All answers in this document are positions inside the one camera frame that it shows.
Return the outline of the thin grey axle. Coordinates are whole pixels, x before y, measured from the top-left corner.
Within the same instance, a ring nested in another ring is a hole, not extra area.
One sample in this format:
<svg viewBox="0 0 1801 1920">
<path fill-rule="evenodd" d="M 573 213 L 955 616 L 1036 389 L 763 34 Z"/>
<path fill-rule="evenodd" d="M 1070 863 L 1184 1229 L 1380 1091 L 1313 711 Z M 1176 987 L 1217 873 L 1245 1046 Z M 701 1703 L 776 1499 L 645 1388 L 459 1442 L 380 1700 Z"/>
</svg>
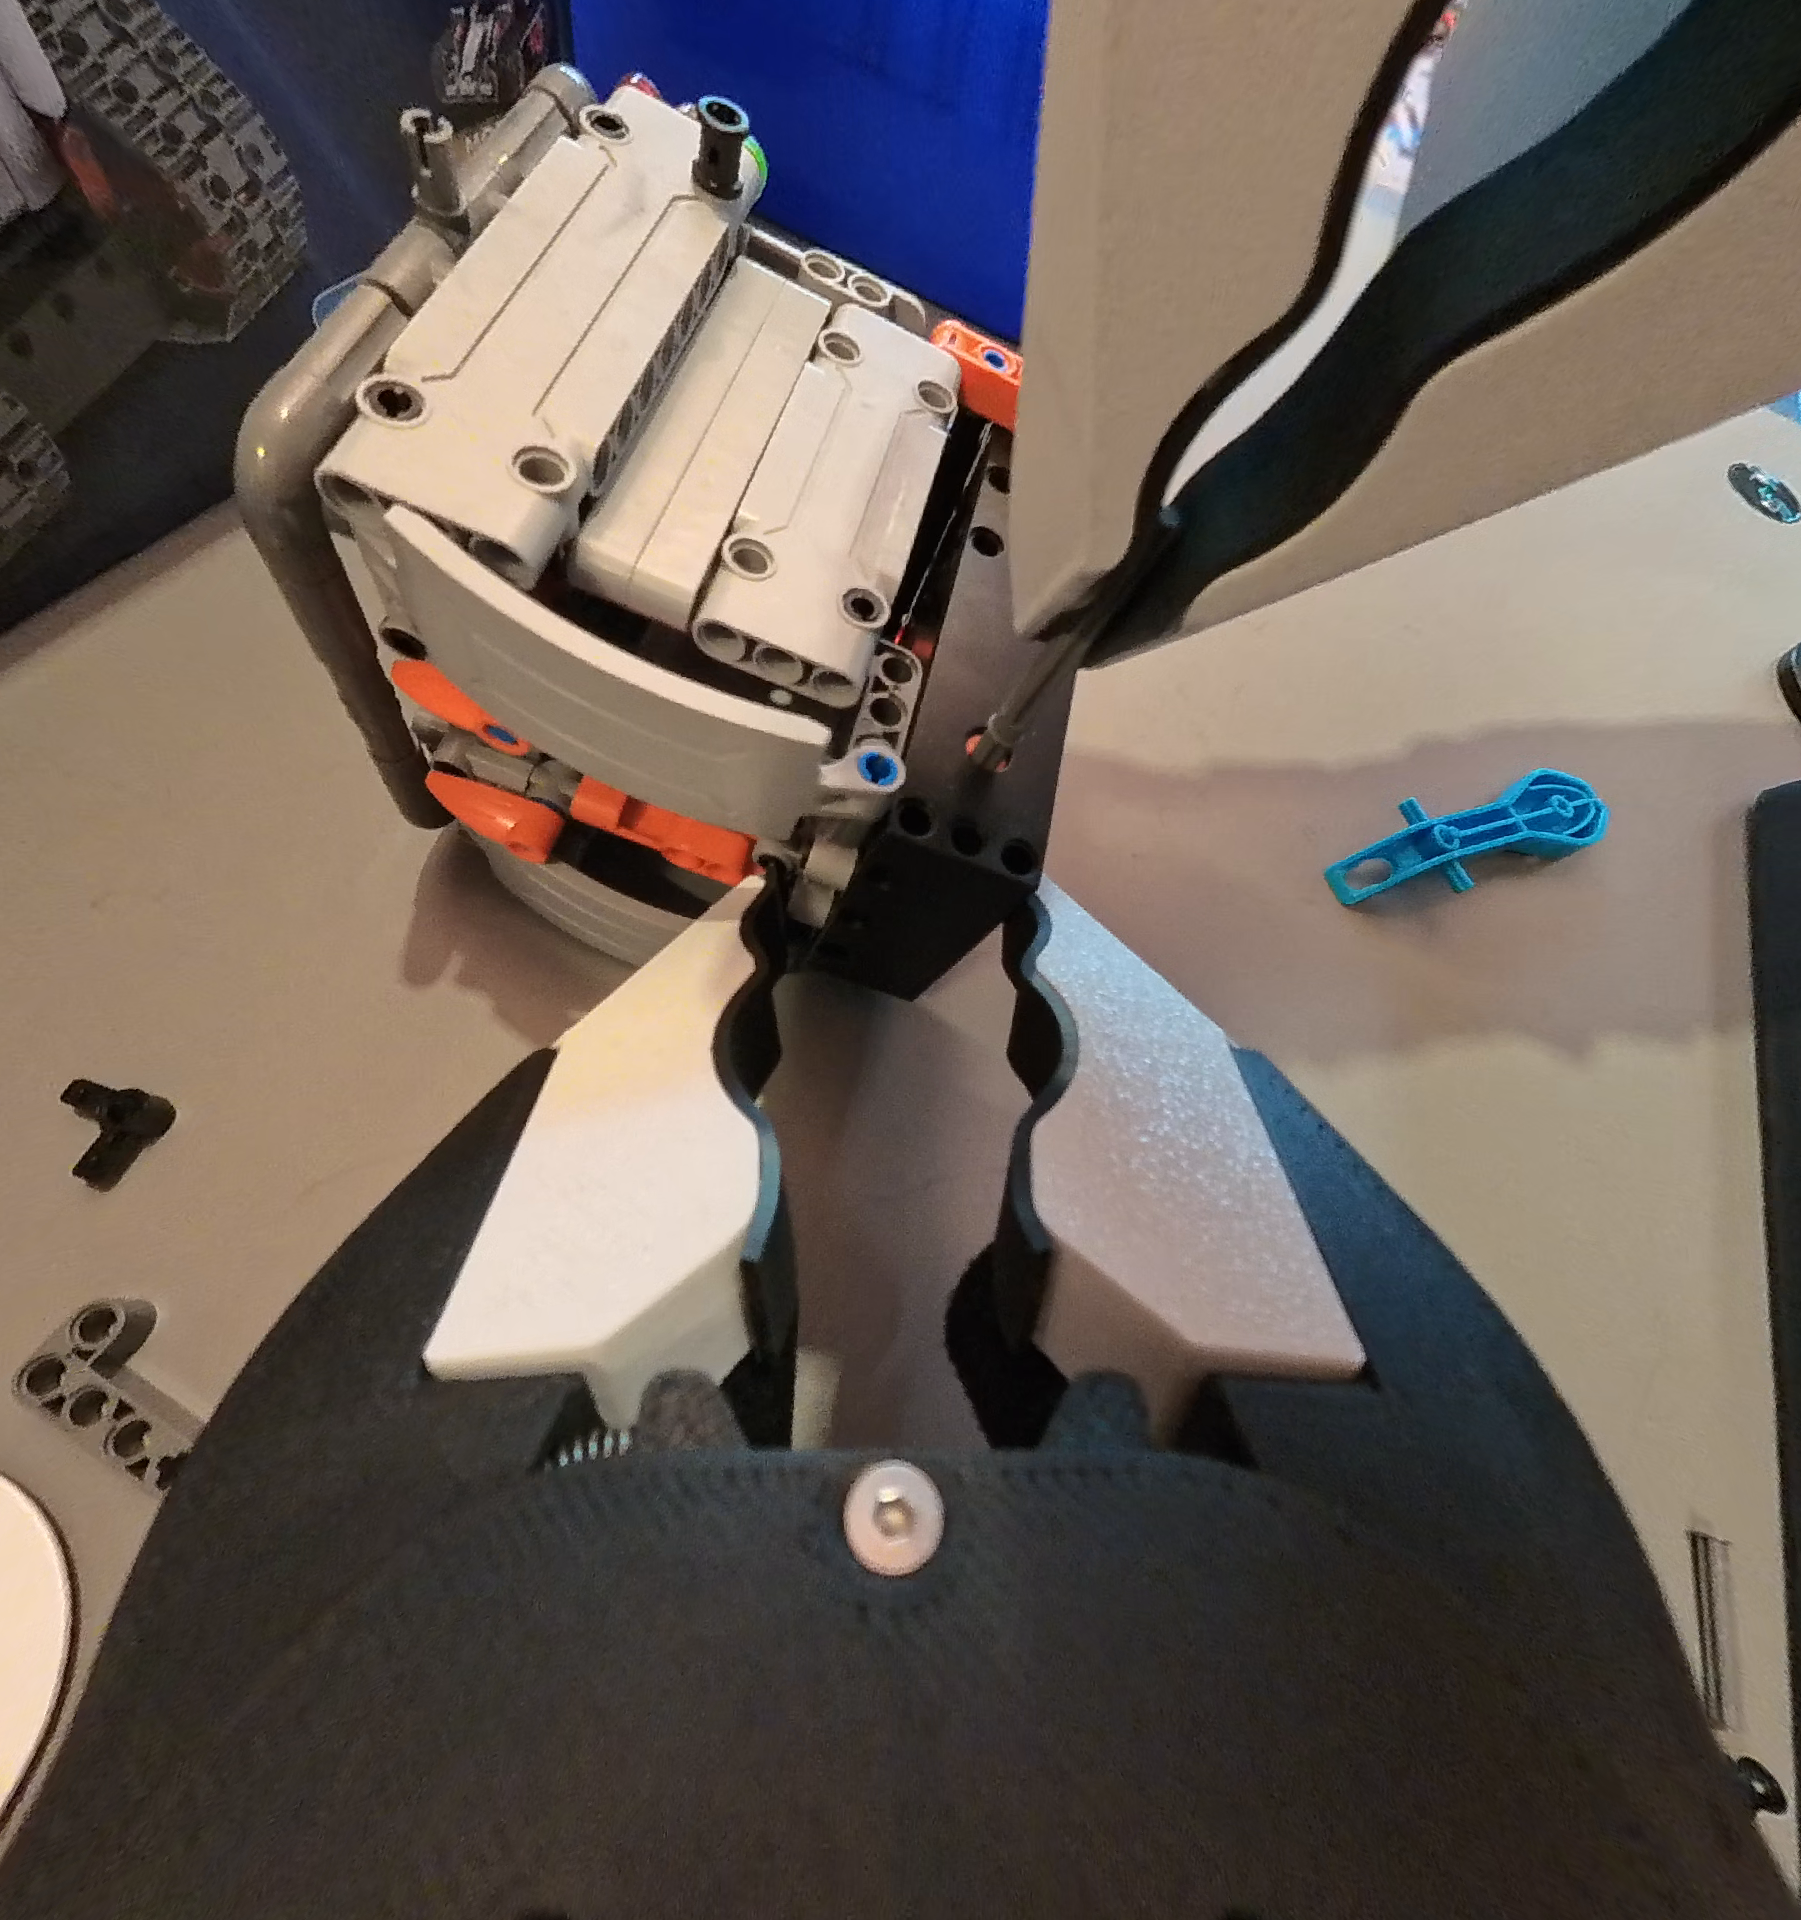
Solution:
<svg viewBox="0 0 1801 1920">
<path fill-rule="evenodd" d="M 1179 533 L 1180 512 L 1175 503 L 1161 505 L 1136 532 L 1120 564 L 1043 630 L 1032 662 L 966 744 L 966 756 L 976 769 L 997 774 L 1009 766 L 1027 733 L 1035 706 L 1057 680 L 1086 662 L 1104 631 L 1124 616 L 1128 601 L 1152 580 L 1152 571 L 1170 553 Z"/>
</svg>

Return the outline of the turquoise plastic tool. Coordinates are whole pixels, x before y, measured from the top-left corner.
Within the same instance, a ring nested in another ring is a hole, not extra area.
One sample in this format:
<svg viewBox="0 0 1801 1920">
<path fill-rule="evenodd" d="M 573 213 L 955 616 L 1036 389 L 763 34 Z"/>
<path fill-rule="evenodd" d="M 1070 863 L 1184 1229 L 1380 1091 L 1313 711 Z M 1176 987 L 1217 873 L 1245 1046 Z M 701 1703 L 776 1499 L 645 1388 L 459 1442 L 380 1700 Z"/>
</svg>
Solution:
<svg viewBox="0 0 1801 1920">
<path fill-rule="evenodd" d="M 1415 796 L 1396 804 L 1399 825 L 1331 862 L 1322 881 L 1344 908 L 1365 908 L 1394 890 L 1440 881 L 1475 887 L 1476 863 L 1501 856 L 1550 862 L 1598 843 L 1609 808 L 1572 774 L 1537 767 L 1485 804 L 1431 811 Z"/>
</svg>

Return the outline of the grey building block model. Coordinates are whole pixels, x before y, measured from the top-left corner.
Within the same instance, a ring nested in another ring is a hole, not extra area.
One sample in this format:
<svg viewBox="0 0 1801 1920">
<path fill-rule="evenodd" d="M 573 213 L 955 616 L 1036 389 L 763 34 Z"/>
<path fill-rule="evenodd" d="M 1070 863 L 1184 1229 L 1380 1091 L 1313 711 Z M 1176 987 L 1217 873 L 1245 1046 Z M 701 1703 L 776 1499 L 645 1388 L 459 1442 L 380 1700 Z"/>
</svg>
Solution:
<svg viewBox="0 0 1801 1920">
<path fill-rule="evenodd" d="M 1014 355 L 755 220 L 743 107 L 555 65 L 240 423 L 240 517 L 397 813 L 640 966 L 748 880 L 913 999 L 1035 892 L 1070 683 L 976 761 Z"/>
</svg>

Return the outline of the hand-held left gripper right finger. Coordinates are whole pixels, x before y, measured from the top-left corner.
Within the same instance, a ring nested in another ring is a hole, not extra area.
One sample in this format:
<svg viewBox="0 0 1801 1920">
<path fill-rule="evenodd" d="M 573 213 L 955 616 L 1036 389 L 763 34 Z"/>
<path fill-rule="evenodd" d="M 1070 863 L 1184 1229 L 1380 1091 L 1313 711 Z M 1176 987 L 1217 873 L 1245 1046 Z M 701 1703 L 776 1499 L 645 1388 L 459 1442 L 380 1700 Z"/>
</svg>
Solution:
<svg viewBox="0 0 1801 1920">
<path fill-rule="evenodd" d="M 988 1250 L 1011 1356 L 1124 1375 L 1152 1431 L 1214 1378 L 1348 1381 L 1367 1351 L 1217 1019 L 1044 880 L 1005 927 L 1029 1103 Z"/>
</svg>

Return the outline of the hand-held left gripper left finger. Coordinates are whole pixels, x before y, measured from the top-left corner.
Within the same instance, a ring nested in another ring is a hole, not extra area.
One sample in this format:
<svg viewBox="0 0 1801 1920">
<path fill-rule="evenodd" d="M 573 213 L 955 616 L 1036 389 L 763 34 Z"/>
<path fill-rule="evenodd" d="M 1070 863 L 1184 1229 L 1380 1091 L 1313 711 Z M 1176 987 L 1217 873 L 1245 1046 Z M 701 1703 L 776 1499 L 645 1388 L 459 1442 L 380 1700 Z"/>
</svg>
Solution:
<svg viewBox="0 0 1801 1920">
<path fill-rule="evenodd" d="M 790 1428 L 799 1283 L 761 1103 L 787 957 L 784 881 L 745 880 L 559 1035 L 431 1378 L 580 1378 L 631 1428 L 653 1380 L 692 1370 L 732 1384 L 745 1428 Z"/>
</svg>

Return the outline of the grey angled beam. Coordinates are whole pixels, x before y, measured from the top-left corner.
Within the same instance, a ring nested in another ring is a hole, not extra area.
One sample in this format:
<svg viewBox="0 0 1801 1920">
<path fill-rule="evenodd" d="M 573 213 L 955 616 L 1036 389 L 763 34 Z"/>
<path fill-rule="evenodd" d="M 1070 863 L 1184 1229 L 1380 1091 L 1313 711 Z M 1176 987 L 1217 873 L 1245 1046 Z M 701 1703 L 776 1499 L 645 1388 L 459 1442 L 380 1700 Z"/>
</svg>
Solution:
<svg viewBox="0 0 1801 1920">
<path fill-rule="evenodd" d="M 82 1304 L 23 1358 L 9 1390 L 85 1456 L 160 1499 L 203 1422 L 135 1370 L 154 1326 L 155 1308 L 144 1300 Z"/>
</svg>

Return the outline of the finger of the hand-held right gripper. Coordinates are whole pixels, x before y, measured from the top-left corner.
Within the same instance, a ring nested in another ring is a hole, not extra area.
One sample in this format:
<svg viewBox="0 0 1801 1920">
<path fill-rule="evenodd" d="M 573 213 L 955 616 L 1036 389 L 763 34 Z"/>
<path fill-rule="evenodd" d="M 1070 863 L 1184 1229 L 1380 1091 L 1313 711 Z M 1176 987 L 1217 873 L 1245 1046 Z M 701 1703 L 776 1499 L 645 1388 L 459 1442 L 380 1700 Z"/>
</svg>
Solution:
<svg viewBox="0 0 1801 1920">
<path fill-rule="evenodd" d="M 1801 386 L 1801 3 L 1690 3 L 1413 227 L 1089 653 L 1258 610 Z"/>
<path fill-rule="evenodd" d="M 1122 562 L 1322 299 L 1440 3 L 1053 3 L 1011 460 L 1011 614 Z"/>
</svg>

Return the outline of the toy kit cardboard box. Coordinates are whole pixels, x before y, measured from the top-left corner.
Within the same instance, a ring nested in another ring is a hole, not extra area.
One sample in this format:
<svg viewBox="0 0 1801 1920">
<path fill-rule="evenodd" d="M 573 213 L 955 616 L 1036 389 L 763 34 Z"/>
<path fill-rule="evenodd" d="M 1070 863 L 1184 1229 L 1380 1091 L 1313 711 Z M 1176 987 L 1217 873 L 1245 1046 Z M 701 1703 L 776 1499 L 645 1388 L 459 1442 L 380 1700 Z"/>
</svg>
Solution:
<svg viewBox="0 0 1801 1920">
<path fill-rule="evenodd" d="M 409 212 L 397 118 L 553 62 L 719 94 L 758 218 L 1009 346 L 1041 1 L 0 3 L 0 636 L 232 490 L 240 414 Z"/>
</svg>

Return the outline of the black angled connector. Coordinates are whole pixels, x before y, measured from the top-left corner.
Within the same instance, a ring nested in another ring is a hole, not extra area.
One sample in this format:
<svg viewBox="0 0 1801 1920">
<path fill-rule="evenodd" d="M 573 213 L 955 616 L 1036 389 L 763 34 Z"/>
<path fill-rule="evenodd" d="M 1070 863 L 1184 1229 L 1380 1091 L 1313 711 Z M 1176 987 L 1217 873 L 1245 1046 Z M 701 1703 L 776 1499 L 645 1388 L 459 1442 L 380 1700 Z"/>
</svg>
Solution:
<svg viewBox="0 0 1801 1920">
<path fill-rule="evenodd" d="M 162 1096 L 82 1076 L 71 1078 L 58 1100 L 96 1128 L 96 1138 L 70 1167 L 75 1182 L 96 1192 L 116 1188 L 135 1157 L 166 1138 L 175 1119 L 175 1106 Z"/>
</svg>

